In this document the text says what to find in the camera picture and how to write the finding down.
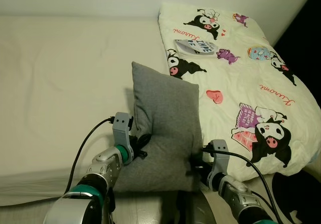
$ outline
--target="pink heart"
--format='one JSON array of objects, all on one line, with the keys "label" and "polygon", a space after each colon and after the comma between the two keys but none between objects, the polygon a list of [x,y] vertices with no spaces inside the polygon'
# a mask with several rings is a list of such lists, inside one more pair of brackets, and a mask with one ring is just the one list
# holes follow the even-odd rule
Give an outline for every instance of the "pink heart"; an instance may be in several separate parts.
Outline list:
[{"label": "pink heart", "polygon": [[207,90],[206,95],[216,104],[220,104],[223,101],[223,95],[219,90]]}]

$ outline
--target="cartoon character print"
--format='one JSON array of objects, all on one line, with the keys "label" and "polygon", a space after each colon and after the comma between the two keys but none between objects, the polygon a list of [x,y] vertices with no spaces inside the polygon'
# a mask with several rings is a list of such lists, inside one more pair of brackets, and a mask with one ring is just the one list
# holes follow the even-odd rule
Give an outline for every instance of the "cartoon character print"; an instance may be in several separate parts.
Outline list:
[{"label": "cartoon character print", "polygon": [[275,153],[275,157],[287,167],[291,160],[291,132],[282,124],[287,117],[271,109],[240,103],[236,128],[232,129],[232,139],[252,151],[252,163]]},{"label": "cartoon character print", "polygon": [[182,76],[187,72],[189,72],[190,74],[198,71],[206,72],[205,69],[202,69],[196,63],[188,62],[185,59],[179,58],[174,49],[168,49],[168,52],[169,55],[167,57],[167,62],[170,67],[171,76],[182,79]]},{"label": "cartoon character print", "polygon": [[224,58],[229,61],[229,65],[232,65],[232,63],[236,62],[239,57],[234,56],[234,54],[231,53],[230,50],[227,49],[220,49],[217,53],[217,58],[221,59]]},{"label": "cartoon character print", "polygon": [[211,33],[214,40],[216,40],[218,36],[217,30],[220,28],[220,25],[217,23],[217,17],[220,14],[213,9],[198,9],[197,11],[201,12],[200,15],[195,16],[194,20],[188,23],[184,23],[184,25],[191,25],[204,29],[207,32]]},{"label": "cartoon character print", "polygon": [[282,74],[286,76],[294,86],[296,86],[293,72],[279,59],[275,52],[269,51],[266,47],[253,47],[249,48],[247,53],[252,59],[271,60],[271,65],[278,71],[282,72]]},{"label": "cartoon character print", "polygon": [[249,48],[247,54],[255,60],[268,60],[272,58],[271,52],[266,47]]},{"label": "cartoon character print", "polygon": [[243,24],[245,27],[247,27],[245,20],[248,19],[248,17],[235,13],[235,14],[233,14],[233,19],[235,19],[237,22],[239,22],[239,23]]},{"label": "cartoon character print", "polygon": [[278,58],[275,52],[271,52],[271,54],[271,65],[278,71],[282,72],[282,74],[286,76],[293,83],[294,86],[296,86],[294,82],[293,72],[285,65],[284,62],[281,62],[281,60]]}]

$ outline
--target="kuromi blanket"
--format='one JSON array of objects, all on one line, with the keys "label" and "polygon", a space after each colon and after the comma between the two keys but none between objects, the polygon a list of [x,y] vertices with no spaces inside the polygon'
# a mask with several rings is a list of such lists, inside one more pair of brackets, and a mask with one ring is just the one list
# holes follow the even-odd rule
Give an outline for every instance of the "kuromi blanket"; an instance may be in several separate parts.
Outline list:
[{"label": "kuromi blanket", "polygon": [[[321,110],[253,19],[215,8],[163,4],[159,26],[170,75],[199,85],[204,145],[223,139],[230,152],[250,159],[263,174],[291,175],[317,156]],[[180,55],[175,40],[214,43],[217,52]],[[257,176],[236,157],[227,171],[240,181]]]}]

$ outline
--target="gray pillow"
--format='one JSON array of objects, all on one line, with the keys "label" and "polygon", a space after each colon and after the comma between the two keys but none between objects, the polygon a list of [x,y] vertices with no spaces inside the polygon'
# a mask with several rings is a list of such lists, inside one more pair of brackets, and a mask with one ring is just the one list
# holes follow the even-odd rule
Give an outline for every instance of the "gray pillow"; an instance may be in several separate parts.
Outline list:
[{"label": "gray pillow", "polygon": [[125,166],[115,191],[192,191],[189,158],[202,147],[199,87],[132,63],[137,136],[152,134],[148,156]]}]

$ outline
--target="white bedding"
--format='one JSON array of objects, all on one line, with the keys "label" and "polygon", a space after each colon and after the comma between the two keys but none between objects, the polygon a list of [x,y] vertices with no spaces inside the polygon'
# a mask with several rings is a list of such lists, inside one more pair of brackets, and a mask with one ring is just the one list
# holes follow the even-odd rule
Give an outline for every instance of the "white bedding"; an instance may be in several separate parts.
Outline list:
[{"label": "white bedding", "polygon": [[[204,145],[224,139],[230,152],[247,157],[263,174],[291,175],[316,157],[321,110],[253,19],[163,4],[159,26],[170,74],[200,86]],[[175,40],[184,39],[212,42],[219,50],[207,58],[180,56]],[[236,157],[230,158],[228,174],[240,181],[257,176]]]},{"label": "white bedding", "polygon": [[[0,17],[0,206],[64,191],[88,132],[133,114],[132,61],[167,72],[155,19]],[[105,124],[79,167],[109,145]]]}]

